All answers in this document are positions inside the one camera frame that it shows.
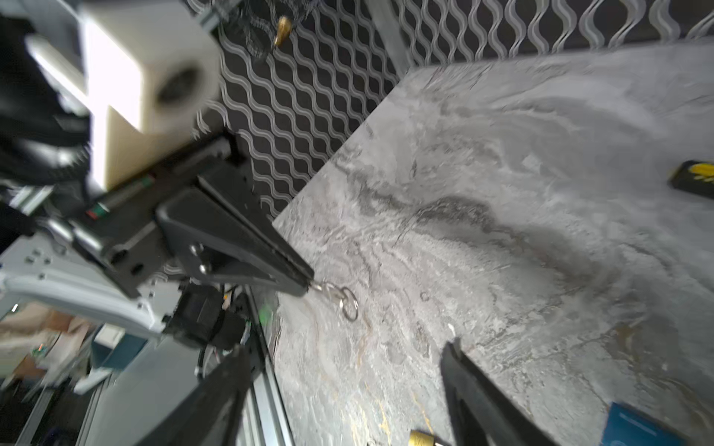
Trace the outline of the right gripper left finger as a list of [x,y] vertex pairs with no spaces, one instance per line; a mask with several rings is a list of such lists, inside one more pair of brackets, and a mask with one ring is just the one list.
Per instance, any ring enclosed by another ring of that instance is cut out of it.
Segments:
[[139,445],[235,445],[247,393],[260,368],[239,346]]

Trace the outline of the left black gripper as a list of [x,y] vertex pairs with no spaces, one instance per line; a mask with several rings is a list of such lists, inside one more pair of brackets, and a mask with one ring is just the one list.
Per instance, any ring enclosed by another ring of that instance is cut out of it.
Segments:
[[251,168],[234,132],[197,139],[67,217],[72,247],[128,298],[172,254],[201,282],[302,297],[314,272],[263,213]]

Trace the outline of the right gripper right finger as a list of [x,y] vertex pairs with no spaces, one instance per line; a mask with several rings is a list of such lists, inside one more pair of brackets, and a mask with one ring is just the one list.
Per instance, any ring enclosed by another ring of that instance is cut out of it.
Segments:
[[553,445],[461,350],[447,342],[440,371],[455,445]]

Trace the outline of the blue padlock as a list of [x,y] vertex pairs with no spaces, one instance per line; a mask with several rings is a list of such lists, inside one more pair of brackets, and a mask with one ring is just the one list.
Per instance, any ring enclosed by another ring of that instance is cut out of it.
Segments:
[[610,407],[600,445],[602,446],[684,446],[679,433],[619,403]]

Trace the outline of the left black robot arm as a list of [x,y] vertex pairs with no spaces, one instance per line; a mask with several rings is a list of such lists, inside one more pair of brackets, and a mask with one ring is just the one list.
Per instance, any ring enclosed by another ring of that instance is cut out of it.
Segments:
[[219,83],[213,38],[173,3],[89,5],[81,22],[88,116],[61,108],[2,23],[2,174],[54,185],[104,161],[102,195],[66,221],[74,248],[127,297],[169,260],[207,284],[304,295],[313,271],[263,215],[234,133],[191,138]]

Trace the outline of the brass padlock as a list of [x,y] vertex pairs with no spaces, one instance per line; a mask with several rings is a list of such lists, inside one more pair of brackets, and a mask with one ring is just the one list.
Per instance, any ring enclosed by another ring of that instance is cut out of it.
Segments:
[[446,443],[433,434],[412,429],[408,437],[408,446],[446,446]]

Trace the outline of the brass item in basket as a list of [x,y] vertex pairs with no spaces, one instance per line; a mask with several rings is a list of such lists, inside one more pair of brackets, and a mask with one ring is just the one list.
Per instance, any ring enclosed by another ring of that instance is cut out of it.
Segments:
[[276,24],[275,37],[273,39],[273,45],[281,46],[288,37],[290,37],[293,31],[293,22],[288,18],[288,16],[281,16]]

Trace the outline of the black yellow pry tool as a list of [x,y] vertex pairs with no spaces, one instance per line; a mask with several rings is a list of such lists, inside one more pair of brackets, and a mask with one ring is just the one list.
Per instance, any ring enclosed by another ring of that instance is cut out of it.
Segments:
[[668,180],[669,187],[700,197],[714,198],[714,164],[688,160],[675,169]]

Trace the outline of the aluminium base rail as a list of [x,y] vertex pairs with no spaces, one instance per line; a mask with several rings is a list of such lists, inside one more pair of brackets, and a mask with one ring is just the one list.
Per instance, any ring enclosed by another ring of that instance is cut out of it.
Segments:
[[243,288],[234,302],[239,310],[247,312],[249,334],[245,336],[242,346],[247,350],[253,377],[242,410],[236,444],[294,445],[254,295],[249,288]]

